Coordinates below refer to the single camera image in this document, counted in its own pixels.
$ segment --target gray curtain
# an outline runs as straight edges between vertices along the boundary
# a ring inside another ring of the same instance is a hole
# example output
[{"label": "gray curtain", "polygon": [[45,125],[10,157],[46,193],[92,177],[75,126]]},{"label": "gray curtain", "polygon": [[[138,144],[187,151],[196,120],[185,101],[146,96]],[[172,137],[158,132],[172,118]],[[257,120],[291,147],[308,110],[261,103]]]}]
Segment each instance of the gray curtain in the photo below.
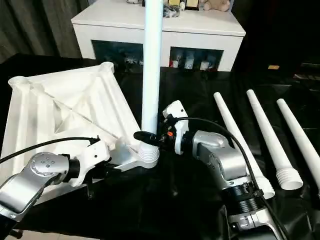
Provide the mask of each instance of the gray curtain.
[{"label": "gray curtain", "polygon": [[16,53],[81,58],[71,18],[88,0],[0,0],[0,63]]}]

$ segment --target robotic arm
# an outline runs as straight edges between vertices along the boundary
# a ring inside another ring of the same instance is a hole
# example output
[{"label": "robotic arm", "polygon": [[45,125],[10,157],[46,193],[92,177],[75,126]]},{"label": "robotic arm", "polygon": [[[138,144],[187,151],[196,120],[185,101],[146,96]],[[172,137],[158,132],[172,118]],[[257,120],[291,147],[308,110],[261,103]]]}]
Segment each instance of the robotic arm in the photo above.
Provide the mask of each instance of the robotic arm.
[{"label": "robotic arm", "polygon": [[20,173],[11,176],[0,187],[0,240],[23,219],[45,187],[62,182],[78,187],[91,169],[109,158],[108,148],[100,140],[74,159],[67,154],[35,154]]},{"label": "robotic arm", "polygon": [[188,120],[180,101],[170,104],[164,111],[164,125],[160,135],[136,132],[134,137],[147,144],[175,151],[191,153],[209,169],[215,185],[220,189],[228,214],[228,222],[236,231],[268,226],[277,240],[283,240],[281,230],[275,224],[261,197],[263,192],[255,188],[241,152],[232,148],[221,134],[198,130],[189,131]]}]

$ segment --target white shelf unit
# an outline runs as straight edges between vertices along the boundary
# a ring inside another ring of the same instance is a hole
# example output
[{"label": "white shelf unit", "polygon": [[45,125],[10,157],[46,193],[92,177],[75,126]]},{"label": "white shelf unit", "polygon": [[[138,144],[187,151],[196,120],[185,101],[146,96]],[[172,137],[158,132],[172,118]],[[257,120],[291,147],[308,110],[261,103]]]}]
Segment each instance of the white shelf unit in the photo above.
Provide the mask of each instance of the white shelf unit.
[{"label": "white shelf unit", "polygon": [[[140,4],[98,0],[71,22],[83,58],[96,58],[92,40],[144,43],[145,8]],[[169,67],[171,47],[223,50],[217,70],[229,72],[245,34],[230,11],[186,10],[164,18],[161,66]]]}]

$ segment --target black tablecloth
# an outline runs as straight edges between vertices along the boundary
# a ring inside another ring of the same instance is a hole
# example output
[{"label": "black tablecloth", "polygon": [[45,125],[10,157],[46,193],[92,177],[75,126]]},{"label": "black tablecloth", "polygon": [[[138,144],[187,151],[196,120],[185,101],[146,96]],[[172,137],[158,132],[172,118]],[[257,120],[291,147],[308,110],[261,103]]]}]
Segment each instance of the black tablecloth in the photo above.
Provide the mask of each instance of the black tablecloth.
[{"label": "black tablecloth", "polygon": [[[17,55],[0,67],[1,133],[5,129],[11,91],[7,80],[22,75],[94,65],[80,59]],[[116,72],[115,77],[140,124],[142,74]],[[253,115],[246,90],[253,89],[289,160],[304,181],[302,188],[282,190],[270,154]],[[276,196],[269,200],[294,240],[320,239],[318,189],[276,100],[284,98],[320,153],[320,82],[272,77],[259,73],[229,73],[161,69],[161,111],[180,100],[190,117],[224,126],[213,94],[220,92]],[[189,122],[191,130],[219,132],[213,126]],[[161,152],[153,169],[134,168],[94,184],[89,200],[82,188],[34,206],[18,225],[21,229],[100,239],[229,239],[223,203],[201,162],[191,156]],[[272,239],[251,233],[250,239]]]}]

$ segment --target white vertical pipe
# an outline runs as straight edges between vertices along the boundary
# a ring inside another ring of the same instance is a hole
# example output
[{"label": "white vertical pipe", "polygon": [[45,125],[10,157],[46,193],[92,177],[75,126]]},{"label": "white vertical pipe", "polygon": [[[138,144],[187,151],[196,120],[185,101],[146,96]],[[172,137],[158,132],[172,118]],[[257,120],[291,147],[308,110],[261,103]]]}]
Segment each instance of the white vertical pipe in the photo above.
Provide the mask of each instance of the white vertical pipe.
[{"label": "white vertical pipe", "polygon": [[[158,123],[163,10],[163,0],[145,1],[141,130],[154,134]],[[159,150],[142,142],[139,156],[144,162],[154,162]]]},{"label": "white vertical pipe", "polygon": [[303,181],[298,171],[292,167],[275,131],[273,130],[255,95],[255,92],[250,89],[246,92],[246,94],[249,98],[255,118],[259,124],[266,146],[276,168],[276,178],[278,179],[281,188],[284,190],[294,190],[300,188],[303,185]]},{"label": "white vertical pipe", "polygon": [[[221,113],[221,116],[223,118],[224,124],[228,131],[232,133],[235,138],[239,141],[241,144],[243,150],[245,151],[245,154],[247,155],[253,174],[255,176],[256,182],[258,183],[258,186],[260,189],[263,190],[263,196],[265,199],[272,198],[275,195],[275,191],[273,187],[271,186],[269,180],[263,175],[263,173],[260,170],[260,167],[258,166],[253,154],[251,153],[244,137],[242,136],[234,118],[232,117],[224,99],[222,98],[221,94],[219,92],[216,92],[214,95],[215,102],[219,108],[219,111]],[[237,144],[233,142],[234,147],[239,151],[239,147]]]},{"label": "white vertical pipe", "polygon": [[283,117],[288,124],[293,137],[310,169],[310,172],[319,189],[318,196],[320,197],[320,157],[285,100],[279,99],[276,101],[276,103],[278,104],[281,113],[283,114]]}]

